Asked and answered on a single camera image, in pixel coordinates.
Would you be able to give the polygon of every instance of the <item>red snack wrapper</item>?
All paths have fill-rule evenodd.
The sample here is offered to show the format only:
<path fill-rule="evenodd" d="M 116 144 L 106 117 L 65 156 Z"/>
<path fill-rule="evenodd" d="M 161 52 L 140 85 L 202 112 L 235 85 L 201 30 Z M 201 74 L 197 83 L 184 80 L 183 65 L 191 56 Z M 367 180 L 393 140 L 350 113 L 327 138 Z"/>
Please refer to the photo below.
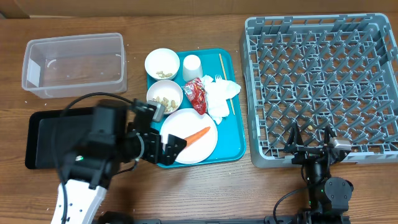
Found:
<path fill-rule="evenodd" d="M 200 79 L 196 78 L 187 82 L 183 89 L 188 100 L 191 102 L 193 109 L 195 109 L 200 115 L 206 113 L 206 91 Z"/>

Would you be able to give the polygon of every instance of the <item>gray dish rack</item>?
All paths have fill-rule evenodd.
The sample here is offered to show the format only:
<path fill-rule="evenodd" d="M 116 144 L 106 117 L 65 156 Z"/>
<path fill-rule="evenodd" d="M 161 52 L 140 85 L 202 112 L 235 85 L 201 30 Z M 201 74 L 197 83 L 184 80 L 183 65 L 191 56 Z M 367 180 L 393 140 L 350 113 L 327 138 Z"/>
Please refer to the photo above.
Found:
<path fill-rule="evenodd" d="M 353 143 L 344 162 L 398 162 L 397 45 L 384 14 L 251 17 L 240 42 L 252 163 L 288 167 L 297 122 L 304 145 L 323 128 Z"/>

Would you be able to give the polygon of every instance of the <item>white napkin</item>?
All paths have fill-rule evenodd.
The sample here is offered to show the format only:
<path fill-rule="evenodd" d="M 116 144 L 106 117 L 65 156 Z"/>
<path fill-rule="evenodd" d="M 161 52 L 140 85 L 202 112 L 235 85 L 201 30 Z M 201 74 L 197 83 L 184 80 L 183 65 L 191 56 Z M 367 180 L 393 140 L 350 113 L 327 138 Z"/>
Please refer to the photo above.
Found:
<path fill-rule="evenodd" d="M 223 117 L 229 115 L 226 100 L 236 96 L 241 91 L 241 87 L 232 81 L 216 80 L 213 82 L 213 80 L 208 75 L 201 78 L 206 90 L 207 111 L 216 124 L 220 124 Z"/>

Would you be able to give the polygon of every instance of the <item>teal tray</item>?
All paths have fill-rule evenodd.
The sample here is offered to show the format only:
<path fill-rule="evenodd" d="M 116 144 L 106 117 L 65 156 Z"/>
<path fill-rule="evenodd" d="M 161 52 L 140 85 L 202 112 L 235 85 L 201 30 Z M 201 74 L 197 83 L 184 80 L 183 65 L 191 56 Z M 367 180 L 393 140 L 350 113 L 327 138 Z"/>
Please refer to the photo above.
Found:
<path fill-rule="evenodd" d="M 186 56 L 192 54 L 200 58 L 203 75 L 209 75 L 213 78 L 215 77 L 215 75 L 221 75 L 222 77 L 224 77 L 223 69 L 221 68 L 220 58 L 218 56 L 218 54 L 221 54 L 227 79 L 235 82 L 234 68 L 232 66 L 232 59 L 229 53 L 223 49 L 206 49 L 193 50 L 188 52 L 177 52 L 177 55 L 180 58 L 180 69 L 178 70 L 178 73 L 173 81 L 178 83 L 180 86 L 185 85 L 185 81 L 182 79 L 182 62 L 184 61 L 184 58 Z M 147 74 L 148 89 L 155 82 L 156 80 L 154 80 L 151 76 Z M 234 103 L 236 115 L 233 114 L 231 103 L 228 101 L 230 114 L 228 117 L 223 118 L 223 122 L 221 122 L 220 125 L 217 125 L 218 142 L 215 150 L 207 159 L 199 163 L 190 165 L 174 162 L 171 166 L 164 166 L 162 164 L 159 166 L 163 168 L 197 166 L 202 164 L 212 164 L 216 162 L 231 162 L 242 158 L 242 156 L 246 152 L 246 140 L 244 137 L 241 107 L 239 105 L 238 96 L 235 96 L 232 101 Z M 183 100 L 180 106 L 180 109 L 183 108 L 192 108 L 192 105 L 189 102 L 187 96 L 185 96 L 185 94 L 183 96 Z M 165 116 L 163 120 L 159 123 L 152 122 L 152 127 L 160 131 L 166 118 L 167 116 Z"/>

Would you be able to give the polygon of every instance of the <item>transparent box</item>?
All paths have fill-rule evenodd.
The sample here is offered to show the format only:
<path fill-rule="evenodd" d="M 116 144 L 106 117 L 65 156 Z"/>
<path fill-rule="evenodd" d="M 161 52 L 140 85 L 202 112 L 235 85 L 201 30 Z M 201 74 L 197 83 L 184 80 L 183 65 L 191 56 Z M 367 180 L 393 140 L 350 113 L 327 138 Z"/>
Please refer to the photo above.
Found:
<path fill-rule="evenodd" d="M 22 87 L 40 98 L 127 90 L 126 52 L 118 33 L 31 40 Z"/>

